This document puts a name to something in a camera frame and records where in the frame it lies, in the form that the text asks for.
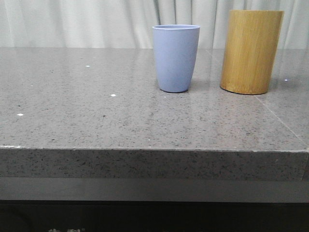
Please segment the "blue plastic cup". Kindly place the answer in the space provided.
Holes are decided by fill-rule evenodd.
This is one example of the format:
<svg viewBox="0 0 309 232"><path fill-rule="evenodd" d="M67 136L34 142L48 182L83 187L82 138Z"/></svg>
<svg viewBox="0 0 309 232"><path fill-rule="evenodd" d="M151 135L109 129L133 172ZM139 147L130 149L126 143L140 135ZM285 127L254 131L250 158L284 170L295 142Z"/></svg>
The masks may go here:
<svg viewBox="0 0 309 232"><path fill-rule="evenodd" d="M200 26L153 26L154 59L159 88L179 93L189 89L197 57Z"/></svg>

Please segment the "bamboo cylinder holder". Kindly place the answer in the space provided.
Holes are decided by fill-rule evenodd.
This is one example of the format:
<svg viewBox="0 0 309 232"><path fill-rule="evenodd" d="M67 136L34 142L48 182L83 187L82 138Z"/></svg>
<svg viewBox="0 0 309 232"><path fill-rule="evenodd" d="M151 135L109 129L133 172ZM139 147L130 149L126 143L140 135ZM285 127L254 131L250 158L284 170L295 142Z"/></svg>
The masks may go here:
<svg viewBox="0 0 309 232"><path fill-rule="evenodd" d="M230 10L220 87L260 95L268 91L283 11Z"/></svg>

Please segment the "white curtain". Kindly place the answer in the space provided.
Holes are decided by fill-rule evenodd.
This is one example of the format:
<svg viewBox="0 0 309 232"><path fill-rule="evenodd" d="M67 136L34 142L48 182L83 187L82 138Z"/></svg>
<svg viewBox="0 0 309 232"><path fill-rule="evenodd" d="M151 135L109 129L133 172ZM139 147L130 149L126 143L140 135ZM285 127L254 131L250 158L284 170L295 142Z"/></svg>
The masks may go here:
<svg viewBox="0 0 309 232"><path fill-rule="evenodd" d="M151 48L153 26L191 24L200 26L200 48L223 48L233 9L283 11L278 47L308 48L306 0L3 0L0 44Z"/></svg>

